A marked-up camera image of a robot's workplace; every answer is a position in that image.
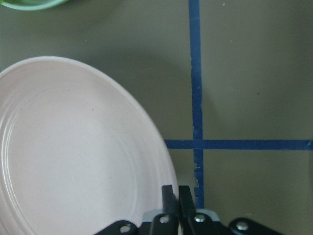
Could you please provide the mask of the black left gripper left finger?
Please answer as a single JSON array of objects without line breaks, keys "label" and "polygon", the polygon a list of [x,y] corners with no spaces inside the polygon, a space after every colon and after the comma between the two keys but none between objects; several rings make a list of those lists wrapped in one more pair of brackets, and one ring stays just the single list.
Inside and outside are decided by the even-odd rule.
[{"label": "black left gripper left finger", "polygon": [[179,228],[178,200],[172,185],[161,187],[162,212],[157,214],[150,226],[150,235],[177,235]]}]

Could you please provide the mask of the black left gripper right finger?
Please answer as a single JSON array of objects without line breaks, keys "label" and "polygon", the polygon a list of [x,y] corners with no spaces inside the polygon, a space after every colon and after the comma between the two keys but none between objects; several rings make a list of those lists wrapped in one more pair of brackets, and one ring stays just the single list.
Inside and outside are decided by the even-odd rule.
[{"label": "black left gripper right finger", "polygon": [[179,186],[179,214],[184,235],[220,234],[212,218],[196,210],[189,186]]}]

